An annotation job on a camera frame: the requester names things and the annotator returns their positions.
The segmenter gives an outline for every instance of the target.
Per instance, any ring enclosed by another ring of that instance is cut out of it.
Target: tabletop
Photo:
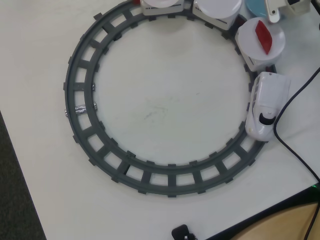
[[[0,110],[48,240],[170,240],[182,224],[206,239],[316,183],[276,140],[229,184],[174,199],[140,194],[93,167],[72,137],[63,83],[93,16],[120,2],[0,2]],[[249,17],[244,6],[240,13]],[[319,23],[314,9],[280,23],[286,47],[276,68],[291,78],[290,96],[319,67]],[[246,118],[250,94],[243,64],[231,42],[197,21],[143,22],[101,59],[94,79],[97,114],[108,134],[141,159],[201,160],[223,147]],[[320,76],[287,109],[278,129],[320,175],[319,92]]]

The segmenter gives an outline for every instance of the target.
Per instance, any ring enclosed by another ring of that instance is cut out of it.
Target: dark floor
[[[0,112],[0,240],[45,240]]]

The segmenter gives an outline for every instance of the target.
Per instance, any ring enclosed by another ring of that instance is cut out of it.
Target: black cable
[[[291,148],[289,147],[278,135],[277,133],[277,125],[278,122],[280,120],[280,118],[282,117],[282,115],[284,114],[284,112],[286,111],[286,109],[288,108],[288,106],[291,104],[291,102],[315,79],[315,77],[320,73],[320,67],[318,68],[318,70],[312,75],[312,77],[303,85],[303,87],[301,87],[299,89],[299,91],[297,91],[292,98],[290,98],[290,100],[284,105],[283,109],[280,111],[279,116],[277,117],[277,119],[274,122],[274,126],[273,126],[273,132],[275,137],[279,140],[280,143],[282,143],[291,153],[293,153],[293,155],[295,155],[302,163],[303,165],[313,174],[313,176],[316,178],[316,180],[318,181],[318,183],[320,183],[320,178],[318,177],[318,175],[315,173],[315,171],[312,170],[312,168]],[[311,229],[316,221],[318,212],[320,209],[320,201],[318,202],[318,205],[316,207],[315,213],[313,215],[313,218],[311,220],[311,223],[309,225],[308,230],[306,231],[306,234],[304,236],[304,240],[307,240],[309,237],[309,234],[311,232]]]

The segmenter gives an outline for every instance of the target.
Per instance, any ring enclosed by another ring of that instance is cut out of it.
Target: gray plastic track
[[[240,124],[239,133],[227,142],[226,147],[219,152],[212,153],[207,159],[201,161],[192,161],[186,165],[158,165],[152,161],[140,160],[134,153],[122,150],[118,146],[118,143],[107,135],[103,123],[99,121],[94,107],[93,86],[95,73],[99,70],[98,62],[100,58],[108,52],[109,45],[113,41],[117,41],[122,37],[122,34],[126,29],[135,28],[138,26],[138,23],[144,20],[154,21],[157,19],[157,17],[159,17],[159,15],[145,16],[143,14],[133,16],[131,10],[139,7],[139,5],[134,5],[132,1],[129,0],[119,4],[103,15],[100,13],[94,16],[96,20],[95,23],[81,37],[80,42],[78,43],[72,57],[69,60],[69,68],[63,89],[65,91],[66,113],[74,133],[73,138],[75,142],[79,143],[83,148],[89,157],[89,161],[94,166],[98,166],[105,173],[110,175],[113,181],[116,183],[123,183],[131,188],[137,189],[138,192],[142,194],[153,193],[167,195],[171,198],[184,194],[202,194],[210,188],[223,183],[231,182],[234,176],[255,162],[255,157],[265,144],[264,142],[256,141],[249,151],[245,151],[241,147],[241,143],[247,136],[244,122]],[[111,24],[111,21],[121,15],[124,15],[126,20],[114,27]],[[167,15],[168,18],[175,18],[176,16],[184,16],[190,21],[201,21],[211,29],[217,28],[193,15],[191,9],[185,9],[182,12]],[[241,53],[235,42],[235,34],[238,28],[245,21],[246,19],[239,15],[229,31],[224,31],[217,28],[222,32],[222,36],[225,39],[229,39],[235,44],[235,50],[238,52],[238,54]],[[94,37],[101,31],[101,29],[106,31],[107,35],[101,42],[98,42],[94,40]],[[91,60],[86,61],[82,59],[82,56],[89,46],[94,48],[95,52],[92,55]],[[86,69],[84,84],[76,83],[76,74],[78,68]],[[249,73],[249,90],[251,90],[252,83],[258,74],[256,72],[251,72],[246,65],[244,68]],[[79,119],[75,111],[75,91],[84,91],[86,111],[91,122],[91,126],[84,130],[82,130],[80,126]],[[104,144],[104,146],[98,151],[95,151],[88,142],[88,138],[92,137],[93,135],[97,135]],[[122,160],[117,169],[113,168],[106,161],[104,161],[104,158],[109,153],[115,154]],[[240,161],[228,169],[224,165],[223,160],[232,153],[236,153],[239,156]],[[131,166],[143,171],[141,180],[136,180],[126,175]],[[208,180],[203,180],[201,171],[212,166],[217,168],[219,175]],[[163,186],[151,184],[150,180],[152,174],[166,175],[168,179],[168,185]],[[182,174],[192,174],[194,178],[194,184],[177,185],[177,176]]]

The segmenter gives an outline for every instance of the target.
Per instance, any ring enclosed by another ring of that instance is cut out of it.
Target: track rail
[[[98,62],[100,58],[108,53],[109,45],[113,41],[120,39],[125,30],[137,27],[142,21],[155,21],[157,17],[163,16],[145,16],[143,14],[133,16],[131,10],[138,7],[140,6],[134,5],[133,2],[129,0],[119,4],[103,15],[99,13],[94,16],[95,23],[81,37],[72,57],[68,62],[69,68],[63,89],[65,91],[66,116],[69,119],[72,131],[74,133],[73,138],[75,142],[80,144],[80,146],[83,148],[89,157],[89,161],[94,166],[98,166],[101,170],[110,175],[113,181],[117,183],[123,183],[138,190],[138,192],[142,194],[153,193],[167,195],[168,197],[176,197],[177,195],[191,193],[202,194],[210,188],[223,183],[227,184],[231,182],[238,173],[240,173],[247,166],[251,166],[255,162],[255,157],[265,144],[264,142],[256,141],[249,151],[245,151],[241,147],[242,142],[247,137],[244,122],[240,124],[239,133],[226,143],[225,148],[219,152],[210,154],[207,159],[201,161],[192,161],[185,165],[158,165],[152,161],[140,160],[134,153],[122,150],[118,146],[118,143],[107,135],[103,123],[99,121],[96,114],[96,106],[94,105],[93,101],[93,91],[95,90],[94,76],[95,73],[99,71]],[[121,15],[124,15],[126,21],[114,27],[111,24],[111,21]],[[202,22],[208,28],[217,28],[193,15],[191,9],[185,9],[182,12],[172,13],[165,16],[172,19],[176,16],[184,16],[190,21],[197,20]],[[222,36],[226,40],[230,40],[235,44],[235,50],[239,55],[241,52],[239,51],[235,41],[235,34],[238,28],[245,22],[246,19],[239,15],[230,30],[225,31],[217,28],[221,31]],[[94,37],[101,31],[101,29],[106,31],[107,35],[101,42],[98,42],[94,39]],[[86,61],[82,59],[82,56],[89,46],[94,48],[95,51],[91,57],[91,60]],[[86,69],[84,83],[76,82],[78,68]],[[256,72],[251,72],[247,65],[244,65],[244,69],[249,75],[249,91],[251,91],[253,82],[258,74]],[[267,69],[267,71],[276,72],[276,69],[274,66],[271,66],[269,69]],[[91,126],[87,129],[81,128],[78,115],[75,111],[75,91],[84,92],[86,113],[91,123]],[[98,151],[95,151],[88,142],[88,138],[94,135],[97,135],[104,144],[104,146]],[[117,169],[113,168],[106,161],[104,161],[104,158],[109,153],[113,153],[121,159],[122,162]],[[239,156],[240,161],[230,169],[227,169],[223,163],[223,160],[233,153],[236,153]],[[141,180],[136,180],[126,175],[131,166],[143,170],[143,176]],[[208,180],[203,180],[201,170],[212,166],[217,168],[219,175]],[[168,179],[168,185],[162,186],[151,184],[150,180],[152,174],[166,175]],[[177,185],[177,176],[182,174],[192,174],[194,184],[181,186]]]

